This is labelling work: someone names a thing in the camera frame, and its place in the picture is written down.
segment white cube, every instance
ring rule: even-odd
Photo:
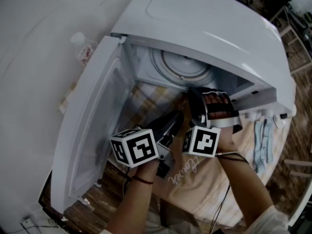
[[[158,158],[151,129],[128,129],[110,137],[116,160],[130,168]]]
[[[204,157],[214,157],[218,146],[220,128],[195,126],[186,132],[182,153]]]

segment bottle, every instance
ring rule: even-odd
[[[92,54],[96,50],[98,43],[87,39],[82,32],[75,33],[70,42],[75,47],[75,56],[86,66]]]

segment hand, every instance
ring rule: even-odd
[[[148,182],[153,182],[157,173],[159,160],[154,159],[137,167],[136,176]]]
[[[204,96],[205,102],[207,106],[209,107],[209,104],[213,103],[225,103],[228,104],[228,100],[223,96],[218,96],[216,94],[208,94]],[[223,119],[223,118],[229,118],[231,117],[230,112],[216,112],[216,113],[209,113],[210,119]],[[232,139],[233,135],[233,127],[225,127],[221,128],[221,133],[219,137],[218,142],[218,150],[220,152],[230,152],[230,151],[236,151],[236,145],[233,142]]]

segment open door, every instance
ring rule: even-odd
[[[59,131],[51,179],[51,206],[58,212],[101,177],[111,150],[109,137],[134,84],[121,40],[104,37],[77,83]]]

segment wrist strap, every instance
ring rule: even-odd
[[[144,180],[144,179],[141,179],[141,178],[139,178],[139,177],[137,177],[137,176],[133,176],[132,179],[135,179],[135,180],[137,180],[137,181],[140,181],[140,182],[142,182],[142,183],[144,183],[144,184],[148,184],[148,185],[152,185],[152,184],[154,183],[154,182],[148,182],[148,181],[146,181],[146,180]]]

